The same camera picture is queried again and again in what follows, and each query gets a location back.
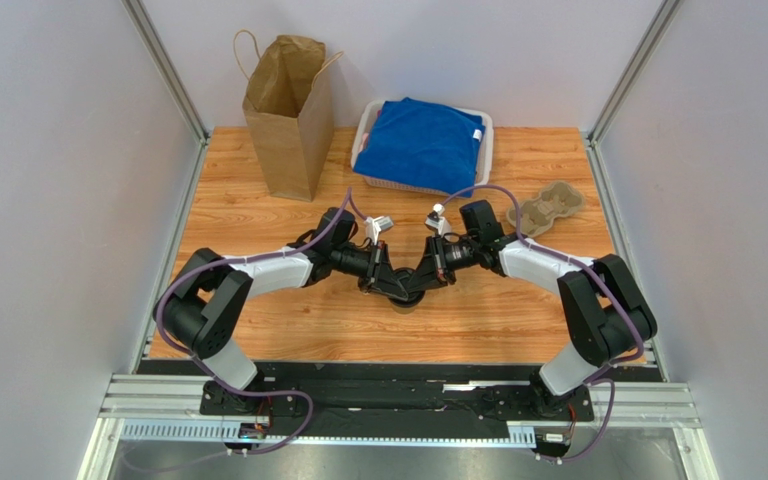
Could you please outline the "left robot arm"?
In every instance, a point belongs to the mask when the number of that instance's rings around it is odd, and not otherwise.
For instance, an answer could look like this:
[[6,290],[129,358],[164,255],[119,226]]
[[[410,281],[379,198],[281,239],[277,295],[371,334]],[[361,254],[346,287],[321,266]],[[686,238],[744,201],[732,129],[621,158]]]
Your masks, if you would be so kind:
[[227,257],[209,248],[197,250],[154,307],[159,333],[225,389],[244,391],[259,374],[233,338],[248,300],[312,286],[334,271],[356,277],[363,293],[408,300],[386,244],[371,238],[364,246],[355,245],[351,238],[358,229],[351,212],[332,207],[316,229],[278,251]]

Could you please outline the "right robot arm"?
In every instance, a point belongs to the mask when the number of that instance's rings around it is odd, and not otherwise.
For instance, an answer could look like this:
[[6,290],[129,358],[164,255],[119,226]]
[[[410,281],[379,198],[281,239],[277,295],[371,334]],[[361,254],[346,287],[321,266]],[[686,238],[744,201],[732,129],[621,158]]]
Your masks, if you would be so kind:
[[480,266],[557,295],[570,341],[530,376],[527,402],[535,415],[551,418],[566,410],[578,388],[640,354],[657,334],[655,316],[620,256],[569,256],[507,234],[486,200],[468,203],[459,213],[464,234],[427,237],[418,266],[401,272],[399,280],[408,298],[418,300],[454,284],[456,271]]

